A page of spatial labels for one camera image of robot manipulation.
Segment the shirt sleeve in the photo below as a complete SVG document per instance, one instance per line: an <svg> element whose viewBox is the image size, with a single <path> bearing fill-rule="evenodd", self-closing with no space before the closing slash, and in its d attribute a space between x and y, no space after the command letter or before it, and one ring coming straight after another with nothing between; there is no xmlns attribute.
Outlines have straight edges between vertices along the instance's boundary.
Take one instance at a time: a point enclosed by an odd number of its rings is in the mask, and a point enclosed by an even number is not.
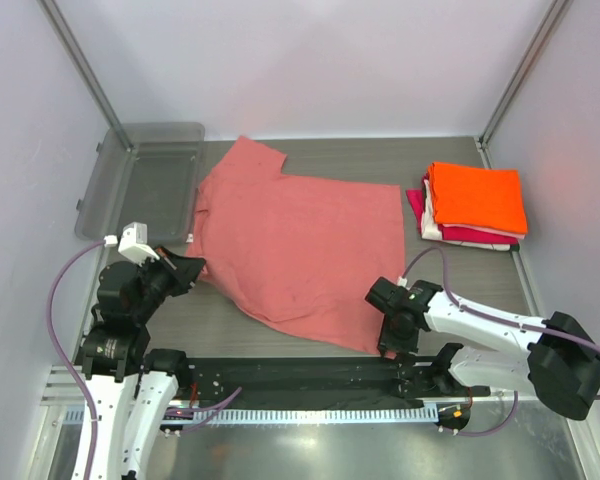
<svg viewBox="0 0 600 480"><path fill-rule="evenodd" d="M254 182L280 175L286 155L247 137L240 137L212 174L232 181Z"/></svg>

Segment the white cloth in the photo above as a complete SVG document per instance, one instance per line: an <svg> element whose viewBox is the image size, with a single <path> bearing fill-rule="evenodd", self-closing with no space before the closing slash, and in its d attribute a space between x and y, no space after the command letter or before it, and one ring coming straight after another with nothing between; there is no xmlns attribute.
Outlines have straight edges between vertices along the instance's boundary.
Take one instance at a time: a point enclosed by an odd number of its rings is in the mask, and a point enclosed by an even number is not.
<svg viewBox="0 0 600 480"><path fill-rule="evenodd" d="M475 247L484 248L485 250L497 250L500 252L508 252L511 250L511 245L502 245L497 243L474 243L474 242L460 242L455 240L445 240L442 238L442 232L438 227L438 224L433 219L433 203L431 202L431 191L429 190L429 180L424 180L425 198L424 198L424 212L422 212L422 222L420 223L420 230L422 232L422 238L424 240L435 240L438 242L450 243L452 245L462 245L464 247Z"/></svg>

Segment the red t-shirt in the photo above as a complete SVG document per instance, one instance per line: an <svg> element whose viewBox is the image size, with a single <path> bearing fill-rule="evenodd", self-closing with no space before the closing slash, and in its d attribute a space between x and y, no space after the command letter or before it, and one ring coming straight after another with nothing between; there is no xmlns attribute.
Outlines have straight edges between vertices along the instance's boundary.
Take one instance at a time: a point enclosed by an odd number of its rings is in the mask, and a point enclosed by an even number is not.
<svg viewBox="0 0 600 480"><path fill-rule="evenodd" d="M364 297L404 269L400 188L283 175L285 157L240 137L200 185L187 255L270 327L376 354L382 314Z"/></svg>

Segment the gray table surface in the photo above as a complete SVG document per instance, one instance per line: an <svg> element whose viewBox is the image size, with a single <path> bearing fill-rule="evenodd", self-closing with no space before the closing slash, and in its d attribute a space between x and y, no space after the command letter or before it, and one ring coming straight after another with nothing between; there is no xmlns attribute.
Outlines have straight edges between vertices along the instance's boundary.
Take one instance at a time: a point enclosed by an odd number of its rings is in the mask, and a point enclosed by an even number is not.
<svg viewBox="0 0 600 480"><path fill-rule="evenodd" d="M502 422L511 402L477 402L473 431ZM50 480L72 478L80 425L62 427ZM522 402L498 434L453 437L430 424L207 427L159 435L148 480L584 480L566 421Z"/></svg>
<svg viewBox="0 0 600 480"><path fill-rule="evenodd" d="M418 188L427 166L436 160L481 167L469 137L430 139L274 140L265 144L285 152L283 173ZM205 144L204 177L233 142ZM416 221L402 197L407 259L434 244L419 238ZM497 308L526 313L522 288L509 253L445 245L456 293ZM441 261L432 253L415 268L412 279L440 283ZM360 355L326 343L276 332L244 313L214 287L199 282L187 295L168 299L148 325L150 348L184 350L189 356L345 356ZM447 335L427 333L420 353L435 354Z"/></svg>

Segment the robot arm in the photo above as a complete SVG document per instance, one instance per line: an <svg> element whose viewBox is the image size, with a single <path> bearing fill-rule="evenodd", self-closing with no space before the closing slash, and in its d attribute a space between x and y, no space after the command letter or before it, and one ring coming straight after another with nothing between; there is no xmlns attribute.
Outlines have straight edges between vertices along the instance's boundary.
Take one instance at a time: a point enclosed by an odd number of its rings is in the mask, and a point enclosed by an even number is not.
<svg viewBox="0 0 600 480"><path fill-rule="evenodd" d="M580 324L556 312L551 319L503 312L460 299L463 306L544 330L554 329L591 341ZM458 308L441 286L419 280L411 288L380 278L366 300L385 314L378 349L410 355L420 330L450 333L493 351L447 344L433 362L437 382L486 385L534 393L553 411L584 420L600 389L600 354L546 333L503 326Z"/></svg>
<svg viewBox="0 0 600 480"><path fill-rule="evenodd" d="M82 345L82 373L98 411L91 478L146 478L164 412L178 388L191 383L184 352L152 350L145 357L146 324L167 297L193 287L205 261L164 247L154 250L146 239L146 225L124 229L118 251L131 262L116 262L100 272L98 304L91 310L95 322ZM76 480L84 478L91 421L85 415L71 477Z"/></svg>

